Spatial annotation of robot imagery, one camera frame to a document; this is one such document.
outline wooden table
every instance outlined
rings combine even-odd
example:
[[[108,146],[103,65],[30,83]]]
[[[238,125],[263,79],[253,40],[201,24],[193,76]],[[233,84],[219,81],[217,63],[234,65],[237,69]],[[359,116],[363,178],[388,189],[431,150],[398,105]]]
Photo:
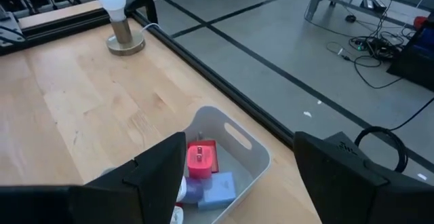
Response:
[[[98,7],[82,9],[89,4]],[[150,33],[143,51],[127,57],[107,50],[112,33],[106,25],[1,57],[0,184],[84,184],[185,129],[198,108],[211,105],[272,154],[270,170],[225,223],[320,223],[291,150]]]

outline light bulb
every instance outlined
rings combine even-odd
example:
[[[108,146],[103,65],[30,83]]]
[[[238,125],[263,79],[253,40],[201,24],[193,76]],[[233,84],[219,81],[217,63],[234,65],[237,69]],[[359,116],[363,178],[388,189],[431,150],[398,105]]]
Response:
[[[113,22],[122,21],[125,19],[125,5],[127,0],[99,0],[102,7],[108,12],[110,19]]]

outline light blue box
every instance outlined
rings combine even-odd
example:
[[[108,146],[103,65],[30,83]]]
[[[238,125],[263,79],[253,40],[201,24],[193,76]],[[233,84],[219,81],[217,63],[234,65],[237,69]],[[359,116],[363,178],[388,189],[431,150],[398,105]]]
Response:
[[[237,197],[232,172],[214,173],[202,180],[203,198],[197,203],[199,210],[226,208]]]

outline metal lamp base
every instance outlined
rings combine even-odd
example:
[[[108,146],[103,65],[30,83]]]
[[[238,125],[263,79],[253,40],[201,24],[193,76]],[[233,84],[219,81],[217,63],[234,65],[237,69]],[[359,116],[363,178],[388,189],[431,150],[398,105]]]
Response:
[[[106,40],[110,53],[118,56],[128,56],[139,52],[144,48],[145,42],[140,31],[132,31],[132,40],[128,43],[119,43],[115,35]]]

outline gray floor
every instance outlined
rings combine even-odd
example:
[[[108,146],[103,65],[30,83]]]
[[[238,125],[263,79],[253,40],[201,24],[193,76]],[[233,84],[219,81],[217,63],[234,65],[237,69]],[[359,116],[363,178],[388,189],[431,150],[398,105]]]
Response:
[[[266,0],[172,0],[200,19],[211,21],[234,11]],[[309,0],[277,0],[253,10],[233,16],[213,26],[238,43],[292,77],[327,96],[362,120],[375,126],[395,127],[434,95],[432,92],[408,81],[382,90],[373,90],[357,76],[351,63],[326,50],[330,41],[341,43],[349,49],[348,37],[333,34],[306,22],[303,18]],[[163,0],[157,2],[162,29],[168,34],[199,24]],[[410,21],[414,16],[426,14],[411,7],[393,3],[391,14]],[[344,21],[348,11],[342,6],[328,7],[323,1],[313,22],[348,35],[368,35],[378,19],[355,12],[358,19],[374,25],[349,24]],[[385,23],[384,31],[400,32],[400,28]],[[337,112],[325,102],[305,92],[258,62],[226,39],[203,27],[176,38],[186,49],[209,67],[267,110],[291,131],[303,130],[320,138],[339,131],[355,139],[362,128]],[[385,71],[387,65],[377,69],[361,69],[363,75],[375,86],[396,79]],[[434,162],[434,106],[428,107],[396,134],[406,146]],[[396,151],[380,139],[369,136],[361,147],[375,162],[388,168],[397,163]],[[434,173],[410,160],[404,172],[415,179],[434,185]]]

